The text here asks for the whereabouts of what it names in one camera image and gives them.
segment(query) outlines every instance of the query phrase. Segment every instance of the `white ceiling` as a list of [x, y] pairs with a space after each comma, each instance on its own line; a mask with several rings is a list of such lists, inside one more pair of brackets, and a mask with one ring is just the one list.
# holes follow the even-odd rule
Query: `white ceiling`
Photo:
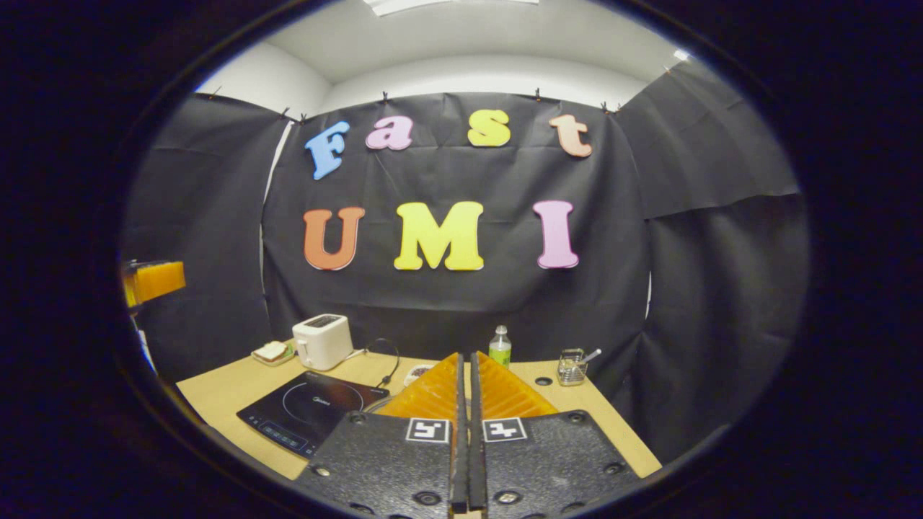
[[676, 47], [587, 0], [467, 1], [379, 18], [362, 0], [322, 7], [267, 41], [332, 84], [360, 74], [450, 55], [525, 54], [606, 68], [645, 82], [673, 66]]

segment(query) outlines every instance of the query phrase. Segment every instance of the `cable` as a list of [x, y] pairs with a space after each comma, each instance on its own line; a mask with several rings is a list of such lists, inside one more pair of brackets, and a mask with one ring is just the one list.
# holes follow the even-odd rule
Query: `cable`
[[374, 402], [374, 403], [371, 404], [369, 407], [366, 407], [365, 409], [363, 409], [363, 413], [375, 413], [378, 409], [384, 407], [385, 404], [387, 404], [387, 403], [390, 402], [391, 400], [394, 400], [394, 396], [393, 396], [393, 395], [392, 395], [392, 396], [386, 396], [386, 397], [382, 398], [381, 400], [378, 400], [378, 401]]
[[377, 388], [380, 388], [381, 386], [383, 386], [383, 385], [387, 384], [388, 382], [390, 382], [390, 381], [391, 381], [391, 377], [394, 376], [394, 372], [398, 370], [398, 365], [401, 363], [401, 352], [398, 351], [398, 346], [397, 346], [394, 342], [392, 342], [392, 341], [389, 340], [389, 339], [385, 339], [384, 337], [378, 337], [376, 340], [374, 340], [374, 341], [372, 341], [371, 343], [369, 343], [369, 346], [366, 346], [366, 351], [371, 351], [369, 348], [370, 348], [373, 344], [377, 344], [378, 341], [384, 341], [384, 342], [390, 344], [391, 349], [394, 350], [394, 356], [397, 357], [396, 360], [394, 361], [394, 369], [391, 370], [391, 373], [388, 374], [388, 375], [385, 375], [384, 377], [382, 377], [381, 382], [379, 382], [379, 383], [375, 386], [375, 387], [377, 387]]

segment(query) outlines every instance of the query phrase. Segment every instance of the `bottle label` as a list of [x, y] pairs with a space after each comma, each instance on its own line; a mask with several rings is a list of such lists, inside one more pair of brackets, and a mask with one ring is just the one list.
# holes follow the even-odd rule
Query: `bottle label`
[[490, 358], [493, 358], [499, 362], [504, 368], [509, 368], [509, 356], [513, 353], [512, 349], [509, 350], [497, 350], [490, 348], [489, 355]]

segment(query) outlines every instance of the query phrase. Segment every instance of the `wooden table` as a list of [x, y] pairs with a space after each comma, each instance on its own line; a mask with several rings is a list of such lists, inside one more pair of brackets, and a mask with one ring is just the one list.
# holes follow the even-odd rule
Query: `wooden table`
[[[365, 353], [343, 361], [324, 375], [341, 380], [374, 386], [394, 368], [394, 356]], [[391, 382], [384, 386], [397, 394], [413, 366], [436, 364], [434, 360], [401, 357]], [[465, 363], [465, 392], [470, 396], [470, 364]], [[609, 437], [639, 477], [646, 477], [661, 467], [638, 435], [616, 412], [605, 397], [588, 380], [579, 386], [557, 384], [557, 361], [514, 362], [509, 369], [538, 391], [558, 411], [584, 409]], [[270, 441], [237, 417], [237, 411], [253, 404], [285, 382], [306, 371], [297, 357], [274, 368], [260, 364], [251, 357], [242, 358], [221, 368], [202, 373], [177, 384], [180, 392], [210, 426], [230, 442], [240, 447], [269, 468], [289, 479], [295, 479], [307, 466], [307, 461]], [[549, 386], [535, 384], [538, 377], [554, 380]]]

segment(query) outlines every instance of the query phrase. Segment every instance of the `slice of bread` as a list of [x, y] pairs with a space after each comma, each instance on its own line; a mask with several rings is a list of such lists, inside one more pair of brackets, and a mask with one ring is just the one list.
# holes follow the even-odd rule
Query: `slice of bread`
[[263, 345], [263, 347], [253, 352], [254, 355], [265, 360], [266, 362], [275, 362], [284, 357], [286, 353], [288, 353], [288, 346], [286, 346], [285, 343], [280, 343], [279, 341], [266, 343]]

